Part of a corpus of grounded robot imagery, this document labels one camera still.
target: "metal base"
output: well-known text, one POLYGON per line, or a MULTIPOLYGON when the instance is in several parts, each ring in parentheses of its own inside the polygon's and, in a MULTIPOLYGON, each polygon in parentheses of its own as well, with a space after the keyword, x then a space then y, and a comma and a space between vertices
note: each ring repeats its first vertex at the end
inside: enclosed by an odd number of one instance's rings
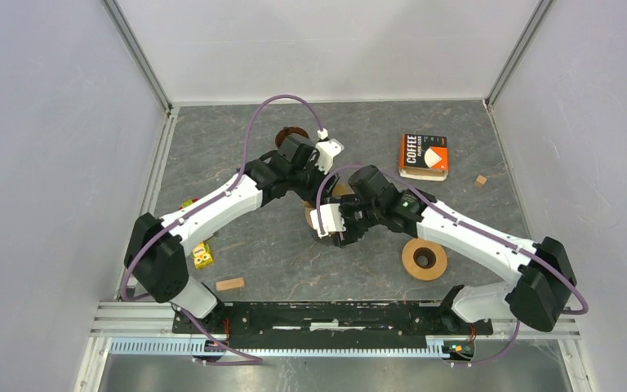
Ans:
MULTIPOLYGON (((203 320, 212 333, 228 333, 239 349, 421 349, 426 336, 465 336, 470 324, 450 308, 422 301, 229 302, 203 320)), ((474 324, 475 334, 491 335, 490 322, 474 324)), ((182 313, 175 334, 198 330, 182 313)))

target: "tape roll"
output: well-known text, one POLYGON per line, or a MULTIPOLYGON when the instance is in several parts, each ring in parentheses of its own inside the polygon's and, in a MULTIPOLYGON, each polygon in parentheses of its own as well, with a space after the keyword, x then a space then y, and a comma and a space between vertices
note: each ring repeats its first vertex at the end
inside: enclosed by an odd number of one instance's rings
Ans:
MULTIPOLYGON (((352 193, 353 193, 352 190, 348 188, 347 185, 337 183, 336 186, 333 188, 331 195, 336 198, 339 198, 340 196, 345 196, 346 194, 352 194, 352 193)), ((314 228, 314 224, 311 223, 311 214, 310 214, 310 212, 313 210, 314 210, 314 206, 312 206, 311 204, 307 202, 304 202, 304 215, 306 217, 306 223, 309 224, 309 227, 311 229, 314 228)))
POLYGON ((441 245, 414 238, 402 249, 402 266, 416 279, 435 280, 446 272, 448 256, 441 245))

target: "white panel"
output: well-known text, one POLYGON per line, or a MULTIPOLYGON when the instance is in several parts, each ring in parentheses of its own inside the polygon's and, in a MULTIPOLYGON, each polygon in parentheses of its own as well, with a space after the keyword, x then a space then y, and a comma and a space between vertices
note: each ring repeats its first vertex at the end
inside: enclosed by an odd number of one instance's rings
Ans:
POLYGON ((599 390, 627 390, 627 2, 556 2, 496 124, 535 238, 564 243, 590 302, 599 390))
POLYGON ((175 102, 482 98, 536 0, 121 0, 175 102))
POLYGON ((100 1, 0 1, 0 391, 70 391, 162 110, 100 1))

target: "small wooden cube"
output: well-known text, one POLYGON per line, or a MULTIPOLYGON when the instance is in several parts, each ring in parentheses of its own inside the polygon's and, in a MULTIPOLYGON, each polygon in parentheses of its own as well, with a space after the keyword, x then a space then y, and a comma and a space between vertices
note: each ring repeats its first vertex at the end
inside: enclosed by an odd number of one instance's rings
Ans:
POLYGON ((487 178, 485 176, 477 176, 477 180, 474 181, 474 186, 482 188, 486 182, 487 178))
POLYGON ((223 292, 224 290, 233 290, 235 288, 242 288, 244 286, 246 286, 244 278, 223 280, 221 282, 215 283, 215 287, 217 288, 218 292, 223 292))

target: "cardboard ring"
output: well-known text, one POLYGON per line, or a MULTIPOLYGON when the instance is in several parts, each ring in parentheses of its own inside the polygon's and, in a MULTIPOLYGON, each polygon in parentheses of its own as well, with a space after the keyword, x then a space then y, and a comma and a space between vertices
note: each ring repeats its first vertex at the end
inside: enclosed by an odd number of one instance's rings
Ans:
POLYGON ((414 238, 402 249, 402 266, 415 279, 435 280, 446 272, 448 256, 441 245, 414 238), (422 256, 428 261, 426 265, 418 262, 422 256))

